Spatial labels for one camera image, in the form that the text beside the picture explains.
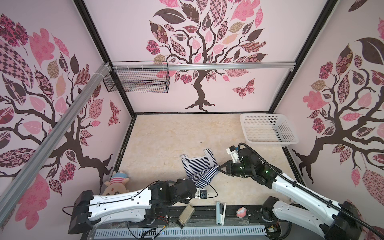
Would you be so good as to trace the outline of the blue white striped tank top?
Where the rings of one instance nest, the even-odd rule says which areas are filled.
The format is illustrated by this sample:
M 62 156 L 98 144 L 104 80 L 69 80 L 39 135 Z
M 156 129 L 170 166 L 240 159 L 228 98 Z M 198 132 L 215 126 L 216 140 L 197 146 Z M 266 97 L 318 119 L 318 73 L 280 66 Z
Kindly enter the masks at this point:
M 192 180 L 197 188 L 204 188 L 210 184 L 219 167 L 211 149 L 204 149 L 204 154 L 197 158 L 180 155 L 187 178 Z

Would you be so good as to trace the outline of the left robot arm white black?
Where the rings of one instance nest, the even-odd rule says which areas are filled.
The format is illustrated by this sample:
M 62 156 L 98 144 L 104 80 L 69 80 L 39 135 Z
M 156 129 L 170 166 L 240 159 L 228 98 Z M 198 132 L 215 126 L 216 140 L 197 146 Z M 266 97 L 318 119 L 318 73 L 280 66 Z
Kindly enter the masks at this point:
M 74 202 L 68 234 L 89 232 L 106 223 L 139 223 L 147 218 L 147 211 L 188 204 L 196 193 L 197 187 L 189 179 L 155 181 L 142 190 L 110 196 L 83 191 Z

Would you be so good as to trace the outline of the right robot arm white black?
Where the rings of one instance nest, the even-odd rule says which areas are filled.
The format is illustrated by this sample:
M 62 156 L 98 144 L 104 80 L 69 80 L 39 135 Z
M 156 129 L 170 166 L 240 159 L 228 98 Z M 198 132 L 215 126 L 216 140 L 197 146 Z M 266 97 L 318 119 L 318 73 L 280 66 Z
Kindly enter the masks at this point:
M 339 203 L 299 184 L 269 164 L 259 153 L 243 143 L 227 149 L 231 160 L 218 167 L 221 173 L 251 178 L 259 185 L 280 193 L 296 206 L 268 197 L 260 214 L 266 222 L 284 220 L 310 230 L 325 240 L 357 240 L 363 232 L 357 208 L 348 201 Z

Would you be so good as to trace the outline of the tan rectangular box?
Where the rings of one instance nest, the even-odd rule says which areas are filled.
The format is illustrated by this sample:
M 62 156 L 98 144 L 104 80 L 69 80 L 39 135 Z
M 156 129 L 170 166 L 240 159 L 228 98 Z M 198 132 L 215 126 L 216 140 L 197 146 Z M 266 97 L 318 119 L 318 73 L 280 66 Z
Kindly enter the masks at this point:
M 195 208 L 191 204 L 188 204 L 176 221 L 176 225 L 183 229 L 194 213 Z

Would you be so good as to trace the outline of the white stapler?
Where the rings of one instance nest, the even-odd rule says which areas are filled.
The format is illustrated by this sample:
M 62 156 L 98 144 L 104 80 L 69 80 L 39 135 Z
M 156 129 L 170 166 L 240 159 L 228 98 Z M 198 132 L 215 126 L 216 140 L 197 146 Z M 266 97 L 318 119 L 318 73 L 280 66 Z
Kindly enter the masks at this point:
M 216 202 L 216 224 L 223 226 L 225 224 L 226 203 Z

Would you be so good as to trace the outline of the white plastic laundry basket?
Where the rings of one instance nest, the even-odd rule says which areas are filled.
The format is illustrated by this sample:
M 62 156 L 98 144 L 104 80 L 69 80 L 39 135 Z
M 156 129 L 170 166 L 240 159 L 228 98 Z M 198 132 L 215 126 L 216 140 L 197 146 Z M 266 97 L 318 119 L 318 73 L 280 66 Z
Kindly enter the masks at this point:
M 293 125 L 282 114 L 241 114 L 240 122 L 249 146 L 286 147 L 300 141 Z

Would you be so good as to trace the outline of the pink white small toy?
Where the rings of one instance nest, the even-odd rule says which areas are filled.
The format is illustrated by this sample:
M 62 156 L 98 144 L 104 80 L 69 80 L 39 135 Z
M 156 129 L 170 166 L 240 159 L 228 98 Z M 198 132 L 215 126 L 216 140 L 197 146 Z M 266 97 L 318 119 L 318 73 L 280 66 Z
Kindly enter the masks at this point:
M 244 218 L 247 215 L 247 209 L 245 207 L 241 207 L 236 211 L 236 216 L 240 219 Z

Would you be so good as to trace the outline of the cartoon doll head toy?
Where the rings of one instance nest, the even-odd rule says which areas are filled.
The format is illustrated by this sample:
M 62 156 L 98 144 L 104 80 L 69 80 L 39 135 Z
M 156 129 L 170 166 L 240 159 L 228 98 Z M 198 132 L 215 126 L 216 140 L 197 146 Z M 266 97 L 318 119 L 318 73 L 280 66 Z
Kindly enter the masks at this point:
M 104 185 L 106 189 L 102 193 L 102 196 L 119 195 L 128 193 L 129 190 L 126 184 L 130 181 L 128 175 L 124 172 L 114 171 L 109 181 L 106 181 Z

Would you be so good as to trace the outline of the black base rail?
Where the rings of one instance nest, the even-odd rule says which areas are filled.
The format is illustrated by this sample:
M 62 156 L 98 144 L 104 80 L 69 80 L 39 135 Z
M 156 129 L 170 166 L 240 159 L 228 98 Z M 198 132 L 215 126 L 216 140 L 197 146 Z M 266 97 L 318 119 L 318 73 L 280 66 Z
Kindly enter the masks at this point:
M 240 206 L 227 206 L 225 215 L 225 224 L 223 226 L 265 226 L 267 234 L 265 236 L 237 236 L 237 237 L 197 237 L 197 238 L 165 238 L 158 240 L 208 240 L 208 239 L 251 239 L 253 237 L 260 237 L 265 240 L 284 240 L 288 239 L 291 233 L 293 224 L 284 220 L 275 220 L 273 222 L 266 222 L 261 214 L 261 205 L 246 205 L 247 215 L 240 219 L 236 216 L 236 211 Z M 134 229 L 134 228 L 177 228 L 176 221 L 183 212 L 184 207 L 169 207 L 167 209 L 158 209 L 154 212 L 154 217 L 151 220 L 144 220 L 140 223 L 129 222 L 116 222 L 102 224 L 89 232 L 82 234 L 83 240 L 94 240 L 93 237 L 98 229 Z M 187 222 L 185 227 L 216 227 L 216 205 L 215 206 L 196 206 L 195 213 Z M 135 240 L 155 240 L 145 239 L 144 236 Z

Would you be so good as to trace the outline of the aluminium rail back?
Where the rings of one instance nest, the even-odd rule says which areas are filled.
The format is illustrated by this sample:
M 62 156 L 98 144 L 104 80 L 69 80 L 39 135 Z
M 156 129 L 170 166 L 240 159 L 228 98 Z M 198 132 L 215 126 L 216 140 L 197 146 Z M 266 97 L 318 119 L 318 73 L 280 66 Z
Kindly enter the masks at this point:
M 229 69 L 293 69 L 296 63 L 294 62 L 260 62 L 260 63 L 219 63 L 219 64 L 136 64 L 136 65 L 117 65 L 113 69 L 159 69 L 169 71 L 184 71 L 184 70 L 229 70 Z

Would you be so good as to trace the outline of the aluminium rail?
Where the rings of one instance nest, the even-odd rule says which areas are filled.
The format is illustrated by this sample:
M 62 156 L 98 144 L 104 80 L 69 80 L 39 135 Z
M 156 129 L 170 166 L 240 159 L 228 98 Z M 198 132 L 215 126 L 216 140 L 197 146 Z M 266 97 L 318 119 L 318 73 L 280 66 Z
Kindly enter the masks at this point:
M 229 69 L 293 69 L 296 63 L 294 62 L 260 62 L 260 63 L 219 63 L 219 64 L 136 64 L 136 65 L 117 65 L 113 69 L 159 69 L 169 71 L 184 71 L 184 70 L 229 70 Z
M 63 117 L 55 125 L 51 133 L 36 149 L 30 160 L 25 164 L 15 179 L 1 195 L 1 224 L 8 218 L 20 198 L 35 179 L 44 163 L 58 145 L 68 128 L 87 103 L 88 98 L 98 84 L 110 72 L 111 64 L 103 63 L 91 77 L 91 81 L 83 88 L 81 94 L 74 100 Z

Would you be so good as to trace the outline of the aluminium rail left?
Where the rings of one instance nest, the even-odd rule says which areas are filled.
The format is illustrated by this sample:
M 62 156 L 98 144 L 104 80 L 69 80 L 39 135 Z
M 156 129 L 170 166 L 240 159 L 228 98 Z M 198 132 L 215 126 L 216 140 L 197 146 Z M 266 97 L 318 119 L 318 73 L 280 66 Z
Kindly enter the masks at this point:
M 63 117 L 55 125 L 51 133 L 36 149 L 30 160 L 25 164 L 15 179 L 1 195 L 1 224 L 8 218 L 20 198 L 35 179 L 44 163 L 58 145 L 68 128 L 87 103 L 88 98 L 98 84 L 110 72 L 111 64 L 103 63 L 91 77 L 91 81 L 83 88 L 81 94 L 74 100 Z

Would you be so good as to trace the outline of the black corner frame post right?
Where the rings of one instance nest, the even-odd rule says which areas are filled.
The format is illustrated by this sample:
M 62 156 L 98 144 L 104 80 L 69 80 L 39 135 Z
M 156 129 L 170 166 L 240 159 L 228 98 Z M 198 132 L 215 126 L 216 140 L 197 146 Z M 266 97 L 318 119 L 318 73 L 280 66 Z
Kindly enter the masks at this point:
M 305 62 L 307 56 L 309 55 L 309 52 L 315 45 L 315 42 L 318 40 L 319 36 L 321 35 L 323 29 L 325 28 L 329 18 L 333 14 L 335 8 L 337 7 L 339 1 L 337 0 L 328 0 L 325 3 L 325 6 L 323 7 L 322 11 L 320 12 L 319 17 L 317 18 L 314 26 L 312 27 L 303 47 L 299 51 L 299 54 L 295 60 L 295 66 L 292 68 L 292 70 L 289 71 L 286 78 L 284 79 L 282 85 L 279 87 L 278 92 L 276 96 L 274 97 L 272 104 L 267 111 L 267 113 L 272 114 L 275 113 L 277 110 L 279 104 L 282 102 L 283 97 L 285 96 L 286 92 L 288 91 L 288 88 L 290 87 L 291 83 L 293 82 L 295 76 L 299 72 L 301 66 Z

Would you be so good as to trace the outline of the black corner frame post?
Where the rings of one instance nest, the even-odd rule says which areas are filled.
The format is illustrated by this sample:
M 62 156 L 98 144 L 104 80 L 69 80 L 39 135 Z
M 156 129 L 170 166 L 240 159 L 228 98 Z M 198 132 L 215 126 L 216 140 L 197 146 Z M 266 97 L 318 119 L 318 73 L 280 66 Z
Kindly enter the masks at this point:
M 100 34 L 96 28 L 96 25 L 94 24 L 93 22 L 93 19 L 90 15 L 90 12 L 86 6 L 86 3 L 85 1 L 83 0 L 74 0 L 74 4 L 84 22 L 84 24 L 86 25 L 86 28 L 102 58 L 102 60 L 105 62 L 105 63 L 108 63 L 109 66 L 112 68 L 114 65 L 112 64 L 112 61 L 111 61 L 111 58 L 107 52 L 107 49 L 105 48 L 105 45 L 100 37 Z M 130 114 L 130 116 L 132 118 L 134 118 L 136 116 L 136 113 L 129 101 L 129 98 L 127 96 L 127 94 L 124 92 L 123 90 L 123 86 L 121 84 L 121 81 L 119 79 L 119 77 L 117 76 L 117 74 L 111 70 L 112 72 L 112 80 L 114 81 L 115 85 L 117 86 L 117 90 L 120 94 L 120 96 L 122 97 L 122 100 Z
M 319 17 L 317 18 L 314 26 L 312 27 L 303 47 L 299 51 L 299 54 L 295 60 L 295 66 L 292 68 L 292 70 L 289 71 L 286 78 L 284 79 L 282 85 L 279 87 L 278 92 L 276 96 L 274 97 L 272 104 L 267 111 L 267 113 L 272 114 L 275 113 L 277 110 L 279 104 L 282 102 L 283 97 L 285 96 L 286 92 L 288 91 L 288 88 L 290 87 L 291 83 L 293 82 L 295 76 L 299 72 L 301 66 L 305 62 L 307 56 L 309 55 L 309 52 L 315 45 L 315 42 L 318 40 L 319 36 L 321 35 L 323 29 L 325 28 L 329 18 L 333 14 L 335 8 L 337 7 L 339 1 L 337 0 L 328 0 L 325 3 L 325 6 L 323 7 L 322 11 L 320 12 Z

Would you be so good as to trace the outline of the black corner frame post left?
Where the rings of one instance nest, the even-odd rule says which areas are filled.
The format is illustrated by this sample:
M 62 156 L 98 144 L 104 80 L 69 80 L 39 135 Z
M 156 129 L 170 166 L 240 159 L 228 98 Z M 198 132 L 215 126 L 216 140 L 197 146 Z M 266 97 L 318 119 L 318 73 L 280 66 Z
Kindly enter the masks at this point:
M 105 45 L 100 37 L 100 34 L 96 28 L 96 25 L 94 24 L 93 22 L 93 19 L 90 15 L 90 12 L 86 6 L 86 3 L 85 1 L 83 0 L 74 0 L 74 4 L 84 22 L 84 24 L 86 25 L 86 28 L 102 58 L 102 60 L 105 62 L 105 63 L 108 63 L 109 66 L 112 68 L 114 65 L 112 64 L 112 61 L 111 61 L 111 58 L 107 52 L 107 49 L 105 48 Z M 130 116 L 132 118 L 134 118 L 136 116 L 136 113 L 129 101 L 129 98 L 127 96 L 127 94 L 124 92 L 123 90 L 123 86 L 121 84 L 121 81 L 119 79 L 119 77 L 117 76 L 117 74 L 111 70 L 112 72 L 112 80 L 114 81 L 115 85 L 117 86 L 117 90 L 120 94 L 120 96 L 122 97 L 122 100 L 130 114 Z

